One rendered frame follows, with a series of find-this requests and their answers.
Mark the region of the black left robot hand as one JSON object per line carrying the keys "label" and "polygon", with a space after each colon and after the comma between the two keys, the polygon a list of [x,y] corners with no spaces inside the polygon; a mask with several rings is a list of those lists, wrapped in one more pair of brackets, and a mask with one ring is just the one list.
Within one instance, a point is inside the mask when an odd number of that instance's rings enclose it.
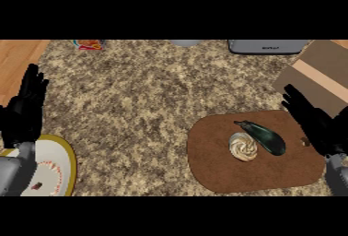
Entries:
{"label": "black left robot hand", "polygon": [[4,148],[16,144],[35,142],[41,136],[44,97],[49,80],[38,72],[38,66],[28,65],[18,95],[9,105],[0,105],[0,134]]}

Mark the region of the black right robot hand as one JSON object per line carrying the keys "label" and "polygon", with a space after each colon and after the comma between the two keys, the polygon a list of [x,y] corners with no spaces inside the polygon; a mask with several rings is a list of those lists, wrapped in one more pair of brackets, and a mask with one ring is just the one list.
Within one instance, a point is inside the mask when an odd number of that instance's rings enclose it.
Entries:
{"label": "black right robot hand", "polygon": [[348,106],[335,117],[330,117],[323,109],[312,106],[290,84],[284,86],[284,91],[282,104],[302,127],[317,152],[323,156],[348,155]]}

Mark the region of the dark green eggplant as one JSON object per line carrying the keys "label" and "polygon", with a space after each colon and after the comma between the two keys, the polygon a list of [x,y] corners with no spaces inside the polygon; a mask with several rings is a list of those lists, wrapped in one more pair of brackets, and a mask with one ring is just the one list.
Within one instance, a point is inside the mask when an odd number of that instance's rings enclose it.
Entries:
{"label": "dark green eggplant", "polygon": [[284,139],[265,126],[251,121],[234,121],[234,124],[240,126],[273,156],[282,156],[286,153]]}

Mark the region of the brown cardboard box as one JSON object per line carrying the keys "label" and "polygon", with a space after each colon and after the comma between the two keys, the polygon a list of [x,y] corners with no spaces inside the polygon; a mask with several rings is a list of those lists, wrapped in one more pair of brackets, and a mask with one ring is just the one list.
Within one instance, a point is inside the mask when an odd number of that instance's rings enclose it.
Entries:
{"label": "brown cardboard box", "polygon": [[348,106],[348,41],[310,43],[273,83],[279,93],[287,84],[332,117],[339,114]]}

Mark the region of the cream swirled cupcake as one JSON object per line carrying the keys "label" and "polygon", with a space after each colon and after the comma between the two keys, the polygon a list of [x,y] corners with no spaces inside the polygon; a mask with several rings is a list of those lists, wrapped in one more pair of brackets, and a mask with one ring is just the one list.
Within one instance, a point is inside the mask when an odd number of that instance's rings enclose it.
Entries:
{"label": "cream swirled cupcake", "polygon": [[242,161],[249,162],[256,157],[256,143],[248,133],[234,133],[228,140],[231,155]]}

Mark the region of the white plate with yellow rim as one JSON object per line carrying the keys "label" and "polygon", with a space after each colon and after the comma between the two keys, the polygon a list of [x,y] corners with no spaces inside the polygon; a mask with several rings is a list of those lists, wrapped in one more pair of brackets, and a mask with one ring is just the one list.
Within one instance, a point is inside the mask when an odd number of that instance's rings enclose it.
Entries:
{"label": "white plate with yellow rim", "polygon": [[[65,139],[53,135],[41,135],[34,144],[37,170],[19,196],[71,195],[78,171],[74,149]],[[18,148],[10,148],[0,157],[16,157],[18,154]]]}

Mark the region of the red and orange packet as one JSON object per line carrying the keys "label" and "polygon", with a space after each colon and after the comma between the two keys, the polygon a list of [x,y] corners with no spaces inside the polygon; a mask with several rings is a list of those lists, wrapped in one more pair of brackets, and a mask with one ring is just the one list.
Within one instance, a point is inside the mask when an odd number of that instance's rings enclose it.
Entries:
{"label": "red and orange packet", "polygon": [[79,50],[102,50],[105,48],[103,40],[74,40]]}

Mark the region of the grey round object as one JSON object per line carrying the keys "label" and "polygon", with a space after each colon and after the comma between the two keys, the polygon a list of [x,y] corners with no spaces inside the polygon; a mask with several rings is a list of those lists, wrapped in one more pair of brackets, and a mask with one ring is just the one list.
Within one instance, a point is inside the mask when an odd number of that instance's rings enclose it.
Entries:
{"label": "grey round object", "polygon": [[169,40],[169,42],[181,47],[192,47],[200,44],[202,40]]}

